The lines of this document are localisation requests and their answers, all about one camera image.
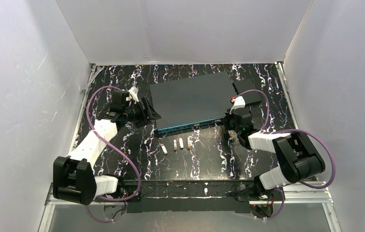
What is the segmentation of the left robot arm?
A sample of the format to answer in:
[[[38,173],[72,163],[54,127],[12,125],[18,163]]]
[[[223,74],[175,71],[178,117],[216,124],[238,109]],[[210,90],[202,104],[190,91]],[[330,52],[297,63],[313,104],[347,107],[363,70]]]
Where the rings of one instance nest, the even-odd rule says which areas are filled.
[[[113,146],[110,141],[128,122],[136,127],[149,124],[161,116],[153,109],[146,97],[138,97],[138,88],[122,90],[117,87],[111,95],[111,103],[90,122],[91,130],[85,139],[68,155],[57,157],[53,163],[53,196],[82,205],[89,205],[95,198],[106,199],[107,194],[117,191],[119,179],[107,174],[95,176],[94,165],[104,149],[109,146],[128,161],[137,175],[137,189],[141,177],[131,159]]]

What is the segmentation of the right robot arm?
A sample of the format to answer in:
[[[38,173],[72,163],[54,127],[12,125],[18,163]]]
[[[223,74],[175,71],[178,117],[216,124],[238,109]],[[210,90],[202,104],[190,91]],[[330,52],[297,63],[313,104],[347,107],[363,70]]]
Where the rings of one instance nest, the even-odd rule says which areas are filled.
[[[265,192],[294,184],[325,171],[325,162],[306,134],[294,130],[285,133],[257,131],[247,108],[228,110],[222,123],[226,130],[234,131],[241,146],[276,154],[278,167],[254,178],[253,185],[244,192]]]

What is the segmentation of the large teal network switch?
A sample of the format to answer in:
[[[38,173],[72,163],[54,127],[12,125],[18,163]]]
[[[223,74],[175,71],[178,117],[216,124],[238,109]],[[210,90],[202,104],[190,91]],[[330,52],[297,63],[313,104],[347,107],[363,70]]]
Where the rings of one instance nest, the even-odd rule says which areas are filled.
[[[225,117],[236,96],[226,72],[218,72],[150,85],[159,134],[214,123]]]

